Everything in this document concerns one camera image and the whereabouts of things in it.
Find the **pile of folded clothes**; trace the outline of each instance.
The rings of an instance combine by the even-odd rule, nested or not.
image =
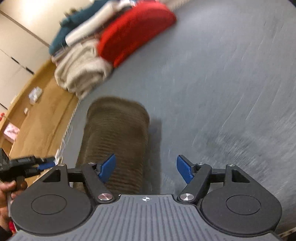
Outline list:
[[[130,54],[176,22],[158,1],[96,0],[61,23],[49,53],[59,86],[83,99]]]

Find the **gray ribbed plate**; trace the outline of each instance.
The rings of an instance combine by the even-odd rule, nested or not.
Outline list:
[[[86,223],[69,233],[40,237],[20,231],[11,240],[276,241],[280,239],[272,233],[250,238],[223,234],[209,226],[193,205],[177,203],[171,195],[122,195],[117,202],[98,206]]]

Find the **gray mat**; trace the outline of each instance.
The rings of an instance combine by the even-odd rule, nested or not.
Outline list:
[[[142,103],[150,114],[144,192],[179,193],[177,155],[214,168],[235,163],[296,226],[296,9],[288,0],[193,0],[178,22],[138,50],[83,100],[64,162],[74,167],[90,104]]]

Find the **metal pivot bolt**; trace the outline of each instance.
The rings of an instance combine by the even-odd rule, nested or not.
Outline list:
[[[110,193],[102,193],[98,196],[101,201],[109,201],[113,198],[112,194]]]
[[[191,201],[194,199],[194,196],[191,193],[183,193],[180,195],[182,201]]]

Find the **pink box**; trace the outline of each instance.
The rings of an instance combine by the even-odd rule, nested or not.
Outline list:
[[[18,129],[15,125],[9,123],[6,129],[4,130],[4,137],[9,142],[14,143],[19,131],[20,129]]]

